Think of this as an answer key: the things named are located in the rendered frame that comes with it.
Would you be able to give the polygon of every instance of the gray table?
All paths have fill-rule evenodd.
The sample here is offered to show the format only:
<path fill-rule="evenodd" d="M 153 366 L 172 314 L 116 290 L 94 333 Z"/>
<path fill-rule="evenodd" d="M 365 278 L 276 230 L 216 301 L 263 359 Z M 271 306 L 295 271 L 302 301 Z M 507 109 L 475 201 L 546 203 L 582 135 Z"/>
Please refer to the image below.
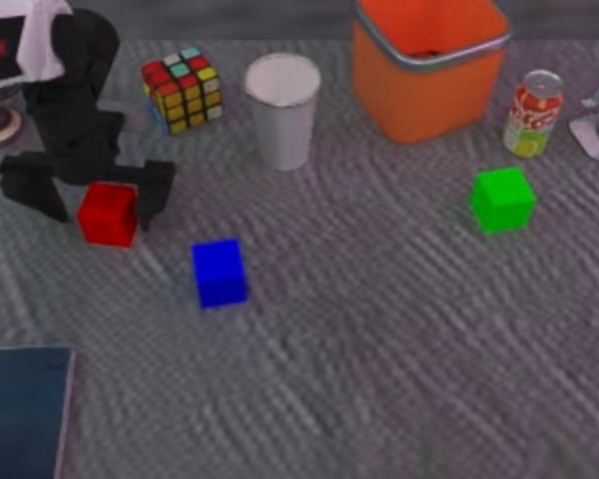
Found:
<path fill-rule="evenodd" d="M 106 96 L 142 101 L 143 62 L 187 45 L 124 44 Z M 0 196 L 0 345 L 83 354 L 66 477 L 595 477 L 599 163 L 565 120 L 599 82 L 599 42 L 512 45 L 482 123 L 407 148 L 354 100 L 346 43 L 199 46 L 227 114 L 177 139 L 124 136 L 122 163 L 179 167 L 132 249 Z M 240 94 L 273 50 L 325 77 L 314 156 L 288 174 L 261 166 Z M 537 67 L 563 76 L 567 105 L 548 153 L 520 162 L 500 129 Z M 12 150 L 38 146 L 29 126 Z M 466 208 L 474 175 L 518 164 L 531 225 L 487 238 Z M 62 190 L 74 212 L 84 191 Z M 201 313 L 189 246 L 232 236 L 252 299 Z"/>

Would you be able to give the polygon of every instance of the plastic cup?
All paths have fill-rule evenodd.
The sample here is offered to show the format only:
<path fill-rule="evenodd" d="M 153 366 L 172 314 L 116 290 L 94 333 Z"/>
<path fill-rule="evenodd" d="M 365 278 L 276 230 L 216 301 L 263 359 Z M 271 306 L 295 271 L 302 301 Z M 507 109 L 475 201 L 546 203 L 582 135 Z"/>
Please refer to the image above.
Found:
<path fill-rule="evenodd" d="M 293 53 L 258 58 L 245 75 L 263 161 L 279 171 L 308 161 L 321 74 Z"/>

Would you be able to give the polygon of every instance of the orange container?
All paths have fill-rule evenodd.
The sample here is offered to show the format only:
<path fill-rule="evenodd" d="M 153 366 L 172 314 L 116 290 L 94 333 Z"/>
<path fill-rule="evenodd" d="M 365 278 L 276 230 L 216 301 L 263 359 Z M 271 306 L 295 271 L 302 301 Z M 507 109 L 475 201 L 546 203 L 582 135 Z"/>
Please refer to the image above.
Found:
<path fill-rule="evenodd" d="M 393 141 L 478 121 L 511 37 L 490 0 L 353 0 L 352 86 Z"/>

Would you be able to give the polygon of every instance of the cube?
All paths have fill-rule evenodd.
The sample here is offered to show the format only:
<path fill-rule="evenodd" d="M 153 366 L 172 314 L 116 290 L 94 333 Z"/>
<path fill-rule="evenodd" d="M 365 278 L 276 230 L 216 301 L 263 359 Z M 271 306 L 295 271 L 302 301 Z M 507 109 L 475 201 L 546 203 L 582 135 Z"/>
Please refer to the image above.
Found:
<path fill-rule="evenodd" d="M 470 205 L 481 229 L 487 233 L 526 227 L 536 198 L 519 168 L 504 168 L 477 175 Z"/>
<path fill-rule="evenodd" d="M 191 251 L 202 309 L 247 300 L 246 274 L 236 239 L 194 244 Z"/>
<path fill-rule="evenodd" d="M 152 116 L 168 135 L 216 120 L 224 112 L 220 77 L 197 48 L 142 67 Z"/>
<path fill-rule="evenodd" d="M 89 186 L 78 223 L 90 244 L 130 247 L 138 226 L 132 187 L 94 183 Z"/>

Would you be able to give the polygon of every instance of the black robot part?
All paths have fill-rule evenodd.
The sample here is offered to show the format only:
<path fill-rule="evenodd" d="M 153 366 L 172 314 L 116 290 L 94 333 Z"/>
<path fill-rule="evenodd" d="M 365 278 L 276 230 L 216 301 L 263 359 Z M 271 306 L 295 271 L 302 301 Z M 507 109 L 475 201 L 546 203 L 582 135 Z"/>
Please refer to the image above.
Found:
<path fill-rule="evenodd" d="M 97 108 L 120 47 L 115 28 L 99 14 L 76 8 L 73 15 L 55 17 L 51 43 L 65 74 L 22 87 L 27 113 L 45 152 L 5 157 L 0 166 L 4 196 L 64 223 L 68 216 L 54 177 L 75 186 L 101 181 L 133 184 L 138 187 L 139 222 L 147 230 L 166 206 L 175 165 L 157 161 L 147 161 L 143 168 L 115 164 L 125 118 L 122 113 Z"/>

